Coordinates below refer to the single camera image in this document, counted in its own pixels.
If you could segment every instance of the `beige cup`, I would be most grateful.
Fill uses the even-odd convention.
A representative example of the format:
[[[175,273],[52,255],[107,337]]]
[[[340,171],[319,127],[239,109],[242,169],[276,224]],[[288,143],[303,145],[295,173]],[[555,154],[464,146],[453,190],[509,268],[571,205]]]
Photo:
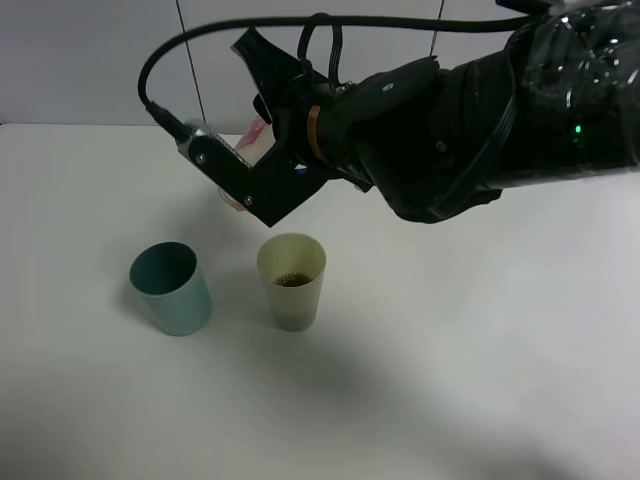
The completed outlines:
[[[258,272],[278,327],[301,332],[311,326],[318,310],[326,264],[322,245],[300,233],[278,235],[260,248]],[[300,275],[311,281],[291,287],[276,283]]]

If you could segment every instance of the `brown liquid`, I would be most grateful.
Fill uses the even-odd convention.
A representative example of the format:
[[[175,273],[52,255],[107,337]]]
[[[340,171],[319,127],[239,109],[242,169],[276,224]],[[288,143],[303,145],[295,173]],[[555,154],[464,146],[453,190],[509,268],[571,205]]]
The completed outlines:
[[[304,273],[285,273],[276,278],[273,282],[281,287],[300,287],[309,283],[311,279]]]

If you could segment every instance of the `white wall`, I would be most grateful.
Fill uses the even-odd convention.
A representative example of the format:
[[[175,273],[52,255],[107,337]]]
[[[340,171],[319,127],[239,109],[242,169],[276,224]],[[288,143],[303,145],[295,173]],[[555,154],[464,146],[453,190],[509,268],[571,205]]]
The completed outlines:
[[[137,76],[180,32],[174,0],[0,3],[0,123],[151,124]],[[198,113],[184,49],[158,66],[150,91],[181,117]]]
[[[180,0],[187,28],[243,16],[332,14],[436,18],[440,0]],[[511,13],[494,0],[446,0],[445,18],[491,19]],[[300,29],[263,29],[294,53]],[[175,0],[2,0],[0,123],[152,124],[136,93],[142,63],[180,32]],[[242,131],[255,115],[255,88],[229,47],[241,31],[192,43],[207,118],[226,132]],[[438,36],[443,66],[502,48],[506,34]],[[429,54],[431,32],[345,29],[341,80],[358,81]],[[319,29],[310,57],[326,72],[331,36]],[[184,48],[158,65],[150,96],[178,117],[200,116]]]

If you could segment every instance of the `paper cup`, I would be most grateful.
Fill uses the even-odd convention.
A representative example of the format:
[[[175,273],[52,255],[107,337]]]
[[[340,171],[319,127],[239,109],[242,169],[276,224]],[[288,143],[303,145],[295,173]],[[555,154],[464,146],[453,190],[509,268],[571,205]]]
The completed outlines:
[[[187,245],[167,242],[149,247],[131,265],[129,280],[163,332],[191,335],[209,321],[211,296],[198,258]]]
[[[316,318],[327,255],[322,245],[299,233],[273,237],[258,252],[258,272],[264,284],[276,325],[301,332]],[[308,283],[297,284],[306,277]]]

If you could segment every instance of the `table surface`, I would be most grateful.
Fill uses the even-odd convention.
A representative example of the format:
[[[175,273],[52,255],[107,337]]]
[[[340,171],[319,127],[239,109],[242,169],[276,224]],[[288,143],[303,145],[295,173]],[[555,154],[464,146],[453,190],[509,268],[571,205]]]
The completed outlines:
[[[285,231],[328,253],[303,334],[254,266]],[[191,337],[127,286],[165,240],[212,292]],[[336,181],[268,229],[159,128],[2,126],[0,476],[637,479],[638,245],[634,175],[434,226]]]

